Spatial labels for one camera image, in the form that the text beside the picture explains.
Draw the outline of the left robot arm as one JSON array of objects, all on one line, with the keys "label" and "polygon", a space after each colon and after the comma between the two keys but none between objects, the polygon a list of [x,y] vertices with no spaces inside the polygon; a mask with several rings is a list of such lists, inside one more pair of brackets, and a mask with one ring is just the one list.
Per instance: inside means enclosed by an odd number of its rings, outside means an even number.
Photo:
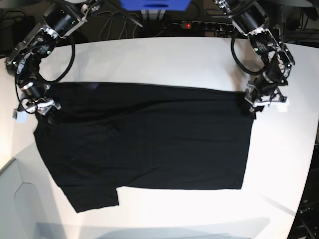
[{"label": "left robot arm", "polygon": [[[214,3],[221,14],[212,14],[211,18],[227,18],[235,28],[231,37],[233,59],[243,72],[255,76],[245,90],[245,107],[254,113],[262,111],[266,105],[284,105],[287,97],[280,87],[288,85],[287,78],[295,61],[278,34],[270,28],[267,13],[255,0],[216,0]],[[254,52],[260,56],[264,64],[260,70],[249,70],[238,59],[234,44],[239,36],[247,37]]]}]

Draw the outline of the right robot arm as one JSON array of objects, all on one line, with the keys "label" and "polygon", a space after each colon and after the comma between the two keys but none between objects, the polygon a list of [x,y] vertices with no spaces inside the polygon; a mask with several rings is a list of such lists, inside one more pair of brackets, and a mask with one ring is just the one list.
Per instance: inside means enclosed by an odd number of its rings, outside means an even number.
[{"label": "right robot arm", "polygon": [[[18,106],[13,117],[20,114],[49,115],[61,108],[54,99],[46,96],[53,84],[59,83],[70,71],[75,60],[75,40],[72,33],[86,23],[103,4],[101,0],[87,0],[78,4],[56,3],[44,14],[42,22],[20,42],[5,60],[6,70],[14,77]],[[67,68],[55,80],[44,79],[39,70],[43,58],[48,57],[57,43],[69,39],[71,58]]]}]

